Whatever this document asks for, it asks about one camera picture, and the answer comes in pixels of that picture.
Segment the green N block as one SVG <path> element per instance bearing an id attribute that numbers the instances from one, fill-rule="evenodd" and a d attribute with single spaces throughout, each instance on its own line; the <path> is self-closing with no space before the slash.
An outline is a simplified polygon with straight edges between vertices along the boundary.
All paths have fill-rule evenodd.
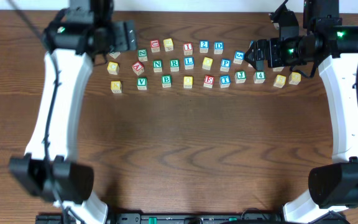
<path id="1" fill-rule="evenodd" d="M 162 60 L 154 60 L 153 61 L 153 70 L 155 73 L 159 73 L 163 71 L 163 63 Z"/>

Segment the red E block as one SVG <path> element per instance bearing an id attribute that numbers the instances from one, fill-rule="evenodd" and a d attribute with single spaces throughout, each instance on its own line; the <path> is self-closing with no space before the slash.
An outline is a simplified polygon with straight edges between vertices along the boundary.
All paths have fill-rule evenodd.
<path id="1" fill-rule="evenodd" d="M 215 78 L 213 76 L 206 75 L 204 77 L 203 86 L 205 88 L 212 88 L 214 85 L 214 80 L 215 80 Z"/>

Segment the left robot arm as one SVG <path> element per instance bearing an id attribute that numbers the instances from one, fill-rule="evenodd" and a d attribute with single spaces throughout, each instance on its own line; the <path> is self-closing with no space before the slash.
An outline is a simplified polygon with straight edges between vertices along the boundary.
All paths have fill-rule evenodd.
<path id="1" fill-rule="evenodd" d="M 70 1 L 49 25 L 31 31 L 45 48 L 45 81 L 32 137 L 9 171 L 27 193 L 54 204 L 62 223 L 115 223 L 93 191 L 94 170 L 77 163 L 83 96 L 98 55 L 137 49 L 133 21 L 112 20 L 113 0 Z"/>

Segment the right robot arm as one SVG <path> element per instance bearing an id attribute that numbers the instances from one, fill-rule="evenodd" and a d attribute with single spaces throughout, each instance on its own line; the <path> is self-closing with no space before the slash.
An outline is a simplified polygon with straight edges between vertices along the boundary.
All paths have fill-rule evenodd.
<path id="1" fill-rule="evenodd" d="M 358 26 L 345 26 L 337 1 L 305 1 L 303 20 L 282 4 L 270 20 L 279 36 L 250 43 L 245 61 L 257 72 L 312 63 L 328 97 L 333 128 L 332 164 L 316 167 L 308 189 L 286 203 L 277 223 L 345 223 L 358 207 Z"/>

